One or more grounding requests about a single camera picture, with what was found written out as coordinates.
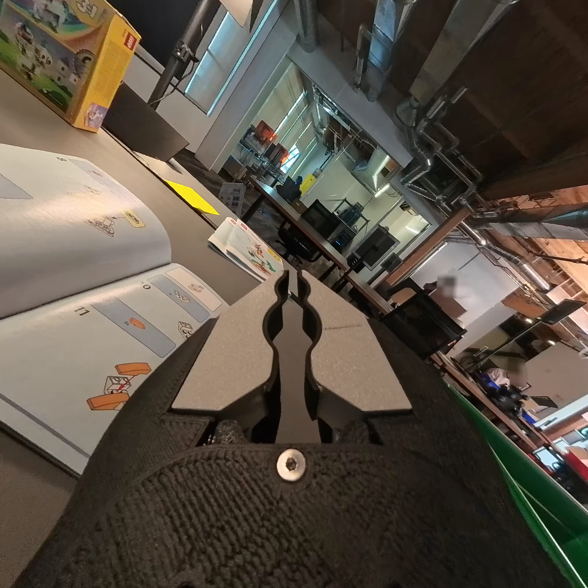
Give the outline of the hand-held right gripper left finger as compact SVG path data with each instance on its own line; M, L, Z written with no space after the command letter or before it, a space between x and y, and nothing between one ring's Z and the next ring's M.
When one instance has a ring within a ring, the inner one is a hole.
M203 344L171 409L236 421L252 442L275 442L281 377L275 337L283 329L289 271L261 284L224 311Z

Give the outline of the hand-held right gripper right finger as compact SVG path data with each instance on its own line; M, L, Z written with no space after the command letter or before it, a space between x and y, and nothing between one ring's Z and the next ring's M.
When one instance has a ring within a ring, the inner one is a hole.
M334 443L350 423L407 415L412 405L360 310L309 272L298 272L305 358L305 404L320 441Z

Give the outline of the green plastic bin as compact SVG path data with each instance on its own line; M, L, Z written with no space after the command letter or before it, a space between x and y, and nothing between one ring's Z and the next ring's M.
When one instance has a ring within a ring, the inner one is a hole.
M491 447L511 495L543 548L573 587L587 587L587 511L446 380Z

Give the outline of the yellow toy brick set box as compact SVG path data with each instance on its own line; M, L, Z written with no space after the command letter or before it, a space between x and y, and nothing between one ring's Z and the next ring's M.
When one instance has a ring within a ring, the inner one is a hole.
M1 69L97 133L141 40L107 1L1 1Z

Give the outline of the black mesh office chair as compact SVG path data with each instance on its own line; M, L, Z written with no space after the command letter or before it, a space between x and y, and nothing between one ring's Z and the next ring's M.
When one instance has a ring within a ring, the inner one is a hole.
M459 304L447 299L439 305L431 292L411 279L388 285L385 298L393 309L380 321L421 359L445 352L467 333L459 317Z

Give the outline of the closed instruction booklet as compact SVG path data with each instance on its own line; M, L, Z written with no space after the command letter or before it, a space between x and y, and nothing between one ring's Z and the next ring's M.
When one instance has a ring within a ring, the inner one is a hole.
M208 245L259 282L284 270L282 258L239 219L226 217Z

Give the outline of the monitor on floor stand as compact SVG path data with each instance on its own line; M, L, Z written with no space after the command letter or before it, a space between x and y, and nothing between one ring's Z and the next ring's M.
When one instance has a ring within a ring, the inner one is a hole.
M354 272L359 272L364 268L373 270L383 261L386 254L399 244L387 226L377 224L355 246L347 257L349 268Z

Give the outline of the black swivel office chair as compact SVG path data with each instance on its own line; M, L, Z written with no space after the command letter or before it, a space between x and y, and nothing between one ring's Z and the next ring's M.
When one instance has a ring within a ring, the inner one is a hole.
M276 242L285 249L285 256L314 263L322 257L318 247L296 226L284 220L277 230Z

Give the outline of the black cabinet on desk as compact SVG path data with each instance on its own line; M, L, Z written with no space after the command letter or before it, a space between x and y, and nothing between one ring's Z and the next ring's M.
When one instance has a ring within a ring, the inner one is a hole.
M341 225L340 218L334 212L328 210L318 199L312 202L310 207L301 214L301 218L326 240Z

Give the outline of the long wooden office desk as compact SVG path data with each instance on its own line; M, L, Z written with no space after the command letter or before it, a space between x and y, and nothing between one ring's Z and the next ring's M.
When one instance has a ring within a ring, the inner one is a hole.
M320 236L316 229L312 228L310 224L303 220L301 215L298 214L282 197L280 197L272 187L261 183L257 179L253 179L251 182L258 193L258 197L241 217L243 223L249 224L254 213L258 211L260 206L267 203L276 210L284 220L301 231L302 234L308 238L315 247L317 247L322 256L331 262L331 269L337 267L343 272L343 283L351 284L363 296L363 298L373 307L377 308L381 314L386 315L392 312L392 306L377 294L371 286L365 283L365 281L350 268L343 255L338 253L335 248L328 243L326 238Z

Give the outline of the printed parts leaflet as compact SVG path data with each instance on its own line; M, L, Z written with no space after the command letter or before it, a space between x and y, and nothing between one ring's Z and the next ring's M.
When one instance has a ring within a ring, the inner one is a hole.
M225 182L219 190L218 200L237 218L241 218L246 186L242 182Z

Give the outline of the yellow paper sheet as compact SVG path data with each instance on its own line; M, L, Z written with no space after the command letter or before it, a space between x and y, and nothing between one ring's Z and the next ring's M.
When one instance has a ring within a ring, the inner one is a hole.
M207 215L219 215L219 212L199 195L194 188L170 180L166 180L165 182L191 208Z

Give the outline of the open instruction booklet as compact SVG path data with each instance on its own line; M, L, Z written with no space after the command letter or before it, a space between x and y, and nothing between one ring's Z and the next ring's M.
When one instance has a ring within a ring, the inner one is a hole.
M1 145L1 427L74 477L143 381L229 305L86 159Z

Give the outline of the black box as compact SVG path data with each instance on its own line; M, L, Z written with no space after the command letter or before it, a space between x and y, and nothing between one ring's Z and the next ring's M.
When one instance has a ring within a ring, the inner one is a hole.
M125 82L120 83L102 128L131 151L164 162L189 144Z

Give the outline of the black metal pole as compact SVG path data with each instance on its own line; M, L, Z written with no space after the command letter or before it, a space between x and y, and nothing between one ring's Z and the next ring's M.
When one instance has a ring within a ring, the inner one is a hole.
M192 51L192 44L198 33L204 33L204 20L210 12L215 1L198 1L183 33L175 42L172 53L160 74L158 81L148 99L148 105L155 111L159 104L167 97L168 87L173 86L173 78L182 65L195 59L195 52Z

